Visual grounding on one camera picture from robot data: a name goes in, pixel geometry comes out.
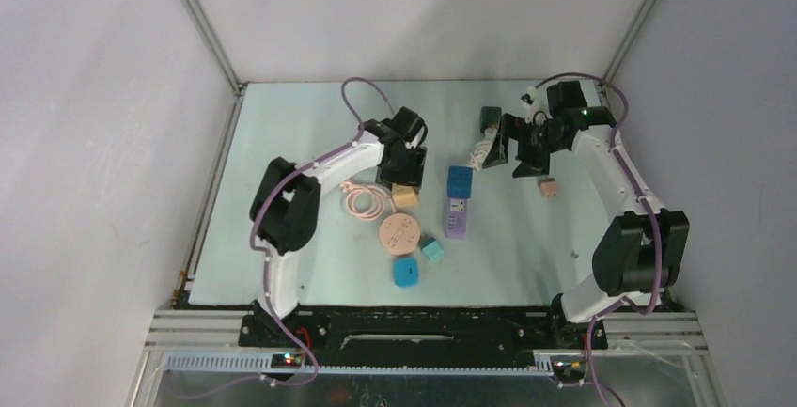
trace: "teal cube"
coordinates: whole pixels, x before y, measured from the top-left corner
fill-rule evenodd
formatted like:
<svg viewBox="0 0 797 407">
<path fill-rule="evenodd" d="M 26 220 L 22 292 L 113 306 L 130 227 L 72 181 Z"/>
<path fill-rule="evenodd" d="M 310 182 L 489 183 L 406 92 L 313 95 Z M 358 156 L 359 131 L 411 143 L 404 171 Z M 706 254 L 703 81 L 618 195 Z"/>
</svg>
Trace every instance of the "teal cube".
<svg viewBox="0 0 797 407">
<path fill-rule="evenodd" d="M 423 244 L 421 250 L 432 263 L 440 261 L 440 258 L 443 257 L 443 247 L 434 238 Z"/>
</svg>

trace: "gray wall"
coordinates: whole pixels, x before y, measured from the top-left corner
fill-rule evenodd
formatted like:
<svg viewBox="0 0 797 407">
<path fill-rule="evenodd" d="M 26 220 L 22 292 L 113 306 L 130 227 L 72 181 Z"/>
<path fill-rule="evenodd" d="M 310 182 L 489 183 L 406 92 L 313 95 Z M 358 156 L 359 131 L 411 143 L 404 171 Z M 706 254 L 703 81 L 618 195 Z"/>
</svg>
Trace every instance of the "gray wall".
<svg viewBox="0 0 797 407">
<path fill-rule="evenodd" d="M 677 284 L 731 405 L 797 388 L 797 0 L 663 0 L 617 79 L 632 156 L 687 211 Z"/>
<path fill-rule="evenodd" d="M 0 55 L 0 405 L 123 405 L 232 93 L 180 0 L 0 0 Z"/>
</svg>

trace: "yellow wooden block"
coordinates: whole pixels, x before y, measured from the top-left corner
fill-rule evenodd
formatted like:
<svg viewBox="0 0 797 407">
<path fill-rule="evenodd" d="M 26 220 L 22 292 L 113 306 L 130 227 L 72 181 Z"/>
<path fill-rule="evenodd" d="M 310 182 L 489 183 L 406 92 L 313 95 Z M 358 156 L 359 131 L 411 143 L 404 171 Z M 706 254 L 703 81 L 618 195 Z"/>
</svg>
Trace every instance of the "yellow wooden block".
<svg viewBox="0 0 797 407">
<path fill-rule="evenodd" d="M 399 208 L 414 207 L 420 203 L 418 193 L 412 186 L 393 185 L 393 202 Z"/>
</svg>

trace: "purple power strip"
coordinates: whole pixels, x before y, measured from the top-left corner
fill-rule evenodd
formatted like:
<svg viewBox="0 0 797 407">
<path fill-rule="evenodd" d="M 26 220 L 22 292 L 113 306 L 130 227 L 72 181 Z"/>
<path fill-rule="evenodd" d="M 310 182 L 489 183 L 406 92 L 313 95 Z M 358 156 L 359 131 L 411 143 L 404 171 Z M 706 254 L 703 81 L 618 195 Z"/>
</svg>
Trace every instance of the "purple power strip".
<svg viewBox="0 0 797 407">
<path fill-rule="evenodd" d="M 468 229 L 468 201 L 464 198 L 448 198 L 448 215 L 445 220 L 445 237 L 464 240 Z"/>
</svg>

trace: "coiled white cord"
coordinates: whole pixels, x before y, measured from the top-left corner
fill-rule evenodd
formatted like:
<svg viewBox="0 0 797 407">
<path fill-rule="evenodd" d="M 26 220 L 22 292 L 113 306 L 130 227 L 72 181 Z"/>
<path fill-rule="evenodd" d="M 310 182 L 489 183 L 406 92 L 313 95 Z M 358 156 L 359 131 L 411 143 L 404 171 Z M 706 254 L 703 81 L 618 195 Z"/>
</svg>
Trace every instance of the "coiled white cord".
<svg viewBox="0 0 797 407">
<path fill-rule="evenodd" d="M 365 185 L 357 184 L 351 180 L 346 180 L 340 183 L 340 190 L 346 195 L 346 209 L 352 216 L 362 219 L 364 221 L 375 221 L 382 216 L 385 205 L 390 205 L 390 209 L 396 212 L 396 204 L 393 203 L 393 196 L 387 192 L 382 186 L 376 184 Z M 357 197 L 367 195 L 371 197 L 371 203 L 368 208 L 359 211 L 356 207 Z"/>
<path fill-rule="evenodd" d="M 497 135 L 498 131 L 493 127 L 488 127 L 487 130 L 484 131 L 484 139 L 477 142 L 468 160 L 468 167 L 474 169 L 476 172 L 481 170 L 481 166 L 484 164 L 484 160 L 487 159 L 487 155 L 490 154 L 492 143 L 495 142 L 495 137 Z"/>
</svg>

